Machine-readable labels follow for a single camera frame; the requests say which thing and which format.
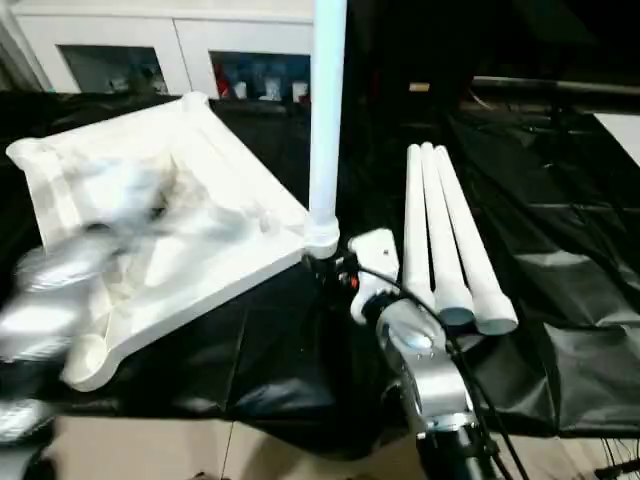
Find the wire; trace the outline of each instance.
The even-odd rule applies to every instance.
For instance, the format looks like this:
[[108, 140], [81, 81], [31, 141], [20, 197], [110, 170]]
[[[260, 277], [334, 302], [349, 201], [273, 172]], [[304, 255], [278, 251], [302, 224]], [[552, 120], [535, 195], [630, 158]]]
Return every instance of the wire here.
[[[460, 362], [459, 367], [460, 367], [462, 376], [464, 378], [466, 378], [466, 380], [468, 382], [471, 383], [471, 386], [475, 386], [478, 389], [478, 391], [480, 392], [480, 394], [484, 397], [484, 401], [487, 404], [487, 407], [489, 408], [489, 411], [496, 418], [496, 423], [498, 424], [498, 430], [500, 432], [500, 435], [504, 439], [504, 442], [507, 445], [507, 449], [509, 450], [509, 453], [511, 454], [511, 457], [513, 457], [513, 461], [515, 462], [516, 467], [518, 468], [518, 472], [520, 473], [520, 476], [523, 478], [523, 480], [529, 480], [529, 475], [527, 475], [527, 471], [524, 468], [524, 465], [522, 464], [522, 461], [520, 460], [520, 457], [518, 456], [518, 453], [516, 452], [516, 449], [513, 446], [513, 443], [511, 443], [511, 439], [509, 438], [509, 434], [507, 433], [507, 430], [505, 429], [504, 424], [500, 420], [500, 417], [498, 415], [498, 412], [497, 412], [495, 406], [493, 405], [493, 402], [491, 401], [491, 399], [487, 395], [487, 392], [484, 390], [484, 388], [482, 388], [482, 385], [480, 384], [480, 382], [471, 373], [471, 369], [469, 368], [469, 365], [467, 364], [467, 362], [466, 362], [466, 360], [464, 358], [464, 352], [460, 348], [460, 344], [458, 343], [458, 340], [450, 333], [447, 324], [442, 321], [440, 316], [435, 312], [435, 310], [433, 310], [433, 308], [431, 306], [429, 306], [425, 302], [423, 302], [420, 298], [418, 298], [418, 296], [416, 294], [414, 294], [411, 290], [407, 289], [404, 285], [402, 285], [397, 280], [395, 280], [395, 279], [393, 279], [393, 278], [391, 278], [391, 277], [389, 277], [389, 276], [387, 276], [387, 275], [385, 275], [383, 273], [376, 272], [375, 270], [371, 270], [371, 269], [369, 269], [367, 267], [363, 267], [362, 265], [358, 265], [358, 270], [360, 270], [361, 272], [364, 272], [364, 273], [368, 273], [369, 275], [373, 275], [374, 277], [378, 277], [379, 279], [384, 280], [388, 284], [393, 285], [400, 292], [402, 292], [404, 295], [406, 295], [407, 298], [409, 298], [411, 301], [415, 302], [416, 304], [420, 305], [422, 308], [424, 308], [427, 311], [427, 313], [429, 313], [429, 315], [431, 315], [433, 318], [436, 319], [436, 321], [440, 324], [440, 326], [444, 330], [445, 335], [447, 336], [447, 339], [448, 339], [449, 344], [451, 346], [451, 350], [453, 350], [454, 358], [458, 359], [459, 362]], [[479, 402], [479, 400], [477, 398], [477, 395], [475, 393], [475, 390], [473, 388], [469, 388], [469, 397], [471, 398], [471, 403], [474, 405], [474, 407], [479, 409], [480, 408], [480, 402]], [[483, 416], [480, 415], [480, 412], [478, 412], [477, 417], [478, 417], [478, 423], [480, 424], [480, 428], [483, 431], [483, 434], [489, 436], [489, 429], [487, 428], [487, 424], [486, 424]]]
[[475, 93], [473, 93], [473, 90], [469, 90], [469, 95], [471, 95], [471, 98], [473, 98], [475, 100], [475, 102], [478, 105], [480, 105], [482, 108], [484, 108], [486, 110], [493, 110], [493, 107], [491, 105], [489, 105], [487, 102], [483, 101]]
[[613, 456], [613, 450], [611, 450], [611, 445], [609, 445], [609, 440], [607, 440], [605, 438], [604, 439], [604, 444], [607, 446], [607, 451], [609, 452], [609, 455], [611, 456], [611, 465], [613, 465], [615, 467], [617, 465], [616, 464], [616, 459]]
[[[636, 440], [636, 457], [633, 457], [633, 452], [631, 452], [631, 449], [619, 438], [614, 439], [614, 445], [616, 446], [616, 450], [618, 451], [618, 455], [620, 455], [620, 458], [622, 459], [623, 463], [628, 463], [628, 462], [632, 462], [634, 460], [638, 460], [638, 455], [637, 455], [637, 443], [638, 441]], [[620, 449], [618, 448], [618, 445], [622, 446], [622, 448], [624, 448], [627, 453], [629, 454], [629, 459], [628, 460], [624, 460], [624, 458], [622, 457], [622, 454], [620, 453]], [[640, 479], [640, 472], [635, 471], [632, 472], [633, 476], [636, 477], [637, 479]]]
[[610, 467], [612, 465], [612, 458], [609, 457], [609, 453], [607, 452], [607, 447], [604, 444], [604, 438], [600, 439], [600, 443], [602, 444], [602, 450], [604, 451], [604, 456], [607, 458], [607, 467]]

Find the cabinet door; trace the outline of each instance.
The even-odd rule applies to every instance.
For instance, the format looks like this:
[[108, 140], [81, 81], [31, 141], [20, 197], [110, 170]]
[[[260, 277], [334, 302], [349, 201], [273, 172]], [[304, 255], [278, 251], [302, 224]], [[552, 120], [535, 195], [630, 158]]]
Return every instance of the cabinet door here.
[[177, 20], [194, 90], [212, 98], [309, 98], [311, 23]]
[[18, 22], [56, 92], [191, 90], [170, 19], [19, 16]]

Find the tile floor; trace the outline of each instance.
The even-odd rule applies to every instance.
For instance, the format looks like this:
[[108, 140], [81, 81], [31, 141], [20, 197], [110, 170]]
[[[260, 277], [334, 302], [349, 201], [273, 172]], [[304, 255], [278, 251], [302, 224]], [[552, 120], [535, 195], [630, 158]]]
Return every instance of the tile floor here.
[[[65, 418], [60, 426], [51, 448], [60, 480], [187, 480], [199, 472], [216, 480], [424, 480], [408, 437], [367, 459], [337, 462], [240, 423]], [[532, 480], [591, 479], [607, 464], [599, 439], [513, 440]], [[635, 457], [635, 441], [610, 444], [618, 462]]]

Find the black cable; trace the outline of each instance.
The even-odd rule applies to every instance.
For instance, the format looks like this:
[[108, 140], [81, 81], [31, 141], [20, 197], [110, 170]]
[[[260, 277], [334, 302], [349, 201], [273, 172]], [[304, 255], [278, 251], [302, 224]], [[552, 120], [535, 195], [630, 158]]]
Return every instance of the black cable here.
[[600, 443], [602, 444], [602, 451], [604, 452], [604, 456], [607, 458], [607, 467], [610, 467], [612, 465], [611, 458], [609, 457], [609, 454], [607, 453], [607, 447], [605, 447], [605, 445], [604, 445], [604, 438], [600, 439]]
[[616, 464], [616, 459], [613, 456], [613, 450], [611, 450], [611, 445], [609, 445], [609, 440], [607, 440], [606, 438], [604, 439], [604, 444], [607, 446], [607, 450], [609, 451], [609, 455], [611, 456], [611, 464], [615, 467]]
[[[451, 350], [453, 350], [454, 359], [457, 359], [460, 362], [459, 367], [460, 367], [463, 378], [465, 378], [471, 384], [470, 387], [475, 386], [480, 391], [480, 394], [484, 397], [484, 401], [487, 404], [489, 411], [496, 418], [496, 423], [498, 424], [498, 430], [500, 432], [500, 435], [502, 436], [505, 444], [507, 445], [507, 449], [509, 450], [511, 457], [513, 458], [513, 461], [515, 462], [516, 467], [518, 468], [518, 472], [520, 473], [520, 476], [523, 478], [523, 480], [529, 480], [529, 475], [527, 475], [527, 471], [524, 468], [524, 465], [522, 464], [522, 461], [520, 460], [520, 457], [518, 456], [518, 453], [516, 452], [516, 449], [513, 446], [513, 443], [511, 443], [509, 434], [507, 433], [504, 427], [504, 424], [500, 420], [500, 417], [498, 415], [498, 412], [495, 406], [493, 405], [493, 402], [487, 395], [487, 392], [484, 390], [484, 388], [482, 388], [482, 385], [480, 385], [480, 382], [475, 378], [475, 376], [471, 372], [471, 368], [469, 367], [469, 365], [466, 362], [466, 359], [464, 358], [464, 352], [462, 351], [462, 348], [460, 348], [460, 344], [458, 343], [458, 340], [453, 335], [451, 335], [447, 324], [442, 321], [440, 316], [435, 312], [435, 310], [433, 310], [433, 308], [431, 308], [425, 302], [420, 300], [420, 298], [418, 298], [417, 295], [415, 295], [411, 290], [407, 289], [397, 280], [383, 273], [376, 272], [375, 270], [371, 270], [367, 267], [363, 267], [362, 265], [358, 265], [358, 270], [364, 273], [368, 273], [369, 275], [373, 275], [374, 277], [378, 277], [379, 279], [384, 280], [388, 284], [393, 285], [401, 293], [403, 293], [407, 298], [409, 298], [411, 301], [415, 302], [416, 304], [420, 305], [422, 308], [424, 308], [427, 311], [427, 313], [429, 313], [429, 315], [431, 315], [433, 318], [436, 319], [436, 321], [440, 324], [440, 326], [444, 330], [445, 335], [447, 336], [448, 342], [451, 346]], [[477, 395], [475, 394], [474, 388], [469, 388], [469, 397], [471, 398], [471, 403], [473, 404], [473, 406], [478, 409], [476, 416], [478, 418], [478, 423], [480, 424], [480, 428], [483, 434], [486, 436], [489, 436], [489, 429], [487, 428], [487, 424], [484, 421], [483, 416], [479, 412], [480, 402], [477, 398]]]
[[498, 455], [492, 458], [493, 458], [493, 463], [495, 463], [496, 466], [498, 467], [498, 470], [500, 470], [500, 474], [504, 478], [512, 478], [511, 473], [509, 472], [507, 467], [504, 465], [504, 462], [502, 461], [502, 459]]

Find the table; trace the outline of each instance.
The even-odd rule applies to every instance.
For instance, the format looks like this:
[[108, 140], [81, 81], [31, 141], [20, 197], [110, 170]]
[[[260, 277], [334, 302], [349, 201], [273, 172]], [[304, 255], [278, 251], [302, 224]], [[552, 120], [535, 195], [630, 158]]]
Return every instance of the table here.
[[[2, 144], [167, 101], [2, 94]], [[303, 204], [308, 112], [214, 110]], [[433, 111], [419, 124], [345, 112], [337, 215], [343, 241], [388, 227], [402, 244], [405, 149], [448, 146], [489, 255], [521, 320], [464, 338], [512, 433], [640, 436], [640, 169], [592, 116]], [[0, 163], [0, 262], [37, 245], [22, 173]], [[375, 340], [297, 265], [128, 358], [103, 389], [48, 400], [77, 415], [223, 418], [316, 454], [366, 455], [404, 427]]]

